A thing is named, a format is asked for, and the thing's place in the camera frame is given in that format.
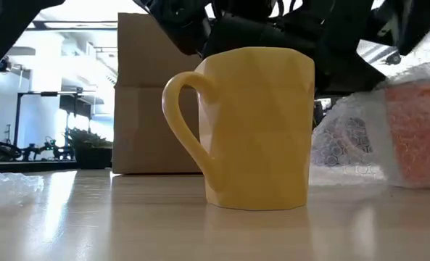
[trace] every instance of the bubble wrap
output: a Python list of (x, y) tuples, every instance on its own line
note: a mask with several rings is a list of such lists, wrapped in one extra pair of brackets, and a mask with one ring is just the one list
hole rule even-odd
[(21, 173), (0, 173), (0, 207), (22, 204), (29, 196), (44, 189), (41, 176), (25, 176)]
[(430, 80), (406, 79), (337, 102), (313, 133), (311, 183), (430, 188)]

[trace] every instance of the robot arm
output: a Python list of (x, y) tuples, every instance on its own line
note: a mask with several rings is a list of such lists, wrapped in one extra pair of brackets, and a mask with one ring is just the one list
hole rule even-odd
[[(0, 60), (44, 8), (65, 0), (0, 0)], [(205, 58), (244, 46), (296, 49), (315, 61), (317, 96), (369, 91), (385, 79), (357, 53), (360, 39), (408, 54), (430, 31), (430, 0), (134, 0), (184, 54)], [(269, 17), (278, 3), (280, 15)], [(204, 8), (212, 4), (216, 18)]]

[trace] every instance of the yellow mug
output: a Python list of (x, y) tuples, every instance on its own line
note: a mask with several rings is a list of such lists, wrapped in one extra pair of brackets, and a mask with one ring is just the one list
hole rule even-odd
[[(314, 72), (298, 51), (247, 47), (208, 57), (168, 82), (163, 112), (202, 170), (209, 203), (241, 210), (306, 204)], [(200, 143), (179, 110), (186, 85), (199, 94)]]

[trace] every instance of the white wall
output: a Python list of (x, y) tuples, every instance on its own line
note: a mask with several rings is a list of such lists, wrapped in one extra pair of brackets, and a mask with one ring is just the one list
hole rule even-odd
[(56, 125), (58, 111), (59, 97), (24, 95), (21, 98), (18, 147), (43, 146), (47, 136), (55, 138), (59, 132)]
[(91, 132), (113, 141), (113, 117), (92, 117)]
[(18, 91), (27, 91), (30, 81), (22, 78), (21, 88), (19, 88), (20, 76), (13, 73), (0, 73), (0, 141), (7, 138), (4, 133), (7, 125), (11, 125), (10, 140), (13, 143), (15, 132), (15, 115), (17, 108)]

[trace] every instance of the potted plant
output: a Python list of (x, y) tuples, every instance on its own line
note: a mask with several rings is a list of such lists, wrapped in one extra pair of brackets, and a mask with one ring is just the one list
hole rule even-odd
[(112, 161), (111, 141), (87, 130), (69, 129), (65, 133), (68, 144), (74, 148), (79, 168), (98, 170), (110, 166)]

